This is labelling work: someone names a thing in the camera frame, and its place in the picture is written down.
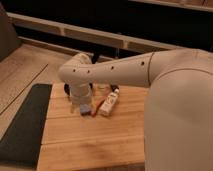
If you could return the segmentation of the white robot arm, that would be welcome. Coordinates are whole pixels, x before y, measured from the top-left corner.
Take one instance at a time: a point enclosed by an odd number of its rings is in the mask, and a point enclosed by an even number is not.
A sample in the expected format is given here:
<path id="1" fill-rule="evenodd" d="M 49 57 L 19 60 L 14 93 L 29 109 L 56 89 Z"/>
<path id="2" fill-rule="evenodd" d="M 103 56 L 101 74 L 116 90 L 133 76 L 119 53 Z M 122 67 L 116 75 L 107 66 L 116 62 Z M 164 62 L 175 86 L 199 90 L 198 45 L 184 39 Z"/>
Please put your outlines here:
<path id="1" fill-rule="evenodd" d="M 147 87 L 146 171 L 213 171 L 213 53 L 151 52 L 90 64 L 84 54 L 59 69 L 73 95 L 85 83 Z"/>

